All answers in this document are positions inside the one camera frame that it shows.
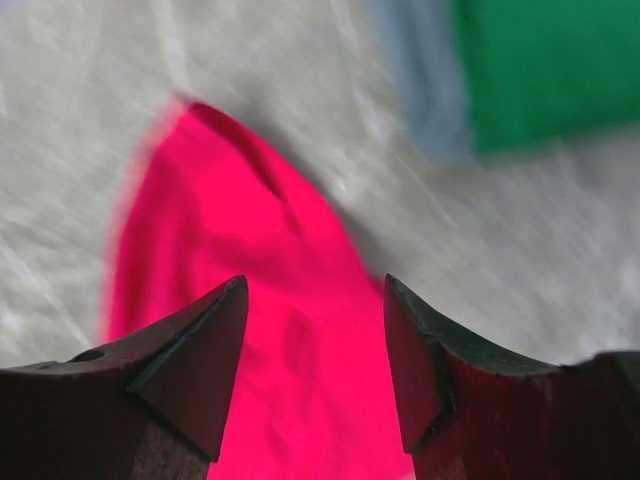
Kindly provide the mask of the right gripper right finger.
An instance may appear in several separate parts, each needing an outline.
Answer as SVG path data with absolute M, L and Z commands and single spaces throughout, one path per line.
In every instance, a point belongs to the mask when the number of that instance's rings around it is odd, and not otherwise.
M 395 277 L 386 346 L 404 451 L 420 479 L 635 479 L 639 355 L 551 365 L 436 311 Z

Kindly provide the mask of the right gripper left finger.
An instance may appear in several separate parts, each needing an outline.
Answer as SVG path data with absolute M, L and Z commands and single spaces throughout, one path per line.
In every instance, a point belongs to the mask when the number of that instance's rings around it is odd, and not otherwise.
M 220 455 L 248 314 L 237 276 L 66 362 L 1 372 L 5 479 L 203 479 Z

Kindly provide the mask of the red t-shirt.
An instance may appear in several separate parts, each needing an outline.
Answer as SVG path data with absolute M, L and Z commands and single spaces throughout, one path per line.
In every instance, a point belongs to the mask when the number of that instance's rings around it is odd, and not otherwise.
M 408 479 L 382 284 L 322 195 L 265 140 L 180 96 L 121 204 L 104 336 L 247 279 L 249 313 L 213 479 Z

